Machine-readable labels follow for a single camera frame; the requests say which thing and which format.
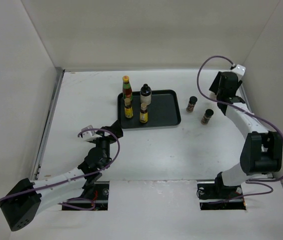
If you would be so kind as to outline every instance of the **small jar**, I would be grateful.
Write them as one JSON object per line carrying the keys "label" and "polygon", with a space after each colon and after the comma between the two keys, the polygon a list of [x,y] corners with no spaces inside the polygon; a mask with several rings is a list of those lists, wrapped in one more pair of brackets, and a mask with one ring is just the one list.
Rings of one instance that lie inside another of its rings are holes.
{"label": "small jar", "polygon": [[204,124],[204,125],[208,124],[208,122],[210,121],[210,119],[211,119],[211,117],[212,117],[213,114],[214,114],[214,111],[213,111],[213,110],[207,109],[207,110],[205,111],[205,114],[203,115],[201,121],[200,121],[201,124]]}
{"label": "small jar", "polygon": [[197,97],[191,96],[189,98],[189,102],[188,102],[188,106],[186,108],[186,111],[189,112],[189,113],[192,113],[194,111],[194,107],[195,107],[196,102],[197,102]]}
{"label": "small jar", "polygon": [[148,84],[144,84],[140,89],[140,103],[145,103],[147,106],[152,102],[152,89]]}
{"label": "small jar", "polygon": [[144,103],[144,102],[140,105],[139,121],[140,121],[142,124],[145,124],[145,123],[148,122],[147,105],[146,105],[146,103]]}
{"label": "small jar", "polygon": [[125,98],[124,102],[125,102],[125,117],[131,119],[134,116],[131,99],[127,97]]}

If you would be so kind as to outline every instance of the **bottle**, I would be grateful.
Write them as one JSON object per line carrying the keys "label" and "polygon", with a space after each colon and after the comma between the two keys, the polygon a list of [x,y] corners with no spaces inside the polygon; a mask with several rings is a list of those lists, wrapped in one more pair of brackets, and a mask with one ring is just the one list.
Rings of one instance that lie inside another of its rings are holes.
{"label": "bottle", "polygon": [[200,122],[204,125],[208,124],[213,114],[214,114],[213,110],[207,109]]}
{"label": "bottle", "polygon": [[130,77],[129,76],[123,76],[122,77],[122,94],[123,99],[129,98],[130,101],[133,101],[133,94],[132,94],[132,87],[130,84]]}
{"label": "bottle", "polygon": [[186,111],[189,112],[189,113],[192,113],[194,111],[194,107],[195,107],[196,102],[197,102],[197,97],[191,96],[189,98],[189,102],[188,102],[188,106],[186,108]]}
{"label": "bottle", "polygon": [[145,124],[145,123],[148,122],[147,105],[146,105],[146,103],[144,103],[144,102],[140,105],[139,121],[140,121],[142,124]]}
{"label": "bottle", "polygon": [[140,103],[145,103],[147,106],[151,104],[152,101],[152,89],[148,84],[144,84],[140,89]]}
{"label": "bottle", "polygon": [[124,102],[125,102],[125,117],[131,119],[134,116],[131,100],[130,98],[127,97],[125,98]]}

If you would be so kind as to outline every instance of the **sauce bottle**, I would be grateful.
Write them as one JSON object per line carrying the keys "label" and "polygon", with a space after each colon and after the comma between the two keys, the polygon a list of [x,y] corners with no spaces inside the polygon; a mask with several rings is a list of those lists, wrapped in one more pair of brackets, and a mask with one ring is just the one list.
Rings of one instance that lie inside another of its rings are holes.
{"label": "sauce bottle", "polygon": [[145,123],[148,122],[147,105],[146,105],[146,103],[144,103],[144,102],[140,105],[139,121],[140,121],[142,124],[145,124]]}
{"label": "sauce bottle", "polygon": [[140,89],[140,102],[145,103],[147,106],[151,104],[152,101],[152,89],[148,84],[144,84]]}
{"label": "sauce bottle", "polygon": [[125,117],[131,119],[134,116],[131,100],[127,97],[125,98],[124,102],[125,102]]}
{"label": "sauce bottle", "polygon": [[123,99],[126,98],[130,99],[130,101],[133,101],[133,94],[132,94],[132,87],[130,84],[130,77],[129,76],[123,76],[122,77],[122,94]]}

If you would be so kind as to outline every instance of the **metal bracket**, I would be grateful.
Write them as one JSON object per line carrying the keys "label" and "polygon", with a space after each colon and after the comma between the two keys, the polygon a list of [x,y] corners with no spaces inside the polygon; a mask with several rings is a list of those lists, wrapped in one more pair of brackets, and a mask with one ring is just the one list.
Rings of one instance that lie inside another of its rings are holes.
{"label": "metal bracket", "polygon": [[58,95],[60,93],[61,86],[62,86],[62,81],[63,81],[65,70],[62,69],[61,67],[56,67],[56,71],[57,71],[57,76],[55,80],[55,86],[52,92],[50,106],[49,106],[49,110],[47,113],[47,119],[46,119],[45,127],[43,130],[43,134],[41,136],[39,149],[37,151],[37,155],[35,159],[33,160],[32,171],[29,176],[30,180],[38,179],[38,176],[41,170],[41,166],[42,166],[42,161],[43,161],[43,156],[44,156],[44,152],[45,152],[45,148],[47,144],[48,135],[51,129],[52,121],[53,121],[53,116],[54,116],[54,112],[55,112],[55,108],[57,104]]}

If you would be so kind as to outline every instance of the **black cap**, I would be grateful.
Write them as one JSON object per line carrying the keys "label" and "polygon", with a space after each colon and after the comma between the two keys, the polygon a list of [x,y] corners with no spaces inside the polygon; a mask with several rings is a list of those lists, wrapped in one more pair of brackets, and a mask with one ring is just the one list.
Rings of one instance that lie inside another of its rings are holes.
{"label": "black cap", "polygon": [[191,97],[189,98],[189,103],[190,103],[190,104],[195,104],[196,102],[197,102],[197,97],[191,96]]}
{"label": "black cap", "polygon": [[214,111],[211,110],[211,109],[207,109],[207,110],[205,111],[205,115],[206,115],[207,117],[211,117],[212,115],[214,115]]}

